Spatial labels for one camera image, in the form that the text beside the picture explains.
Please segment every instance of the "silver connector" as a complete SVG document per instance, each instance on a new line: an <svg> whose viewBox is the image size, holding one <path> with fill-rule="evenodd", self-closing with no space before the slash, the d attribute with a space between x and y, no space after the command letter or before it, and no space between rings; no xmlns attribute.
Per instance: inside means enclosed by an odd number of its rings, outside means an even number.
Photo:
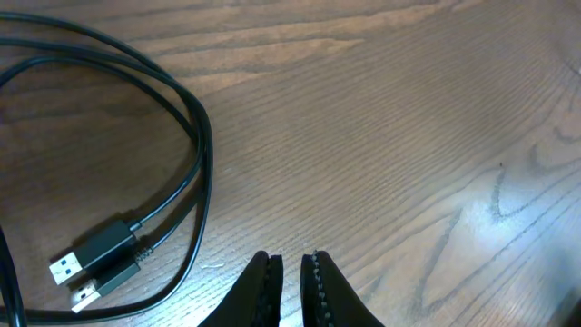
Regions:
<svg viewBox="0 0 581 327"><path fill-rule="evenodd" d="M79 313L87 305L97 301L101 298L101 294L97 291L95 281L91 280L79 287L71 294L71 310L74 313Z"/></svg>
<svg viewBox="0 0 581 327"><path fill-rule="evenodd" d="M74 253L68 253L48 268L51 270L51 274L57 285L67 281L83 269Z"/></svg>

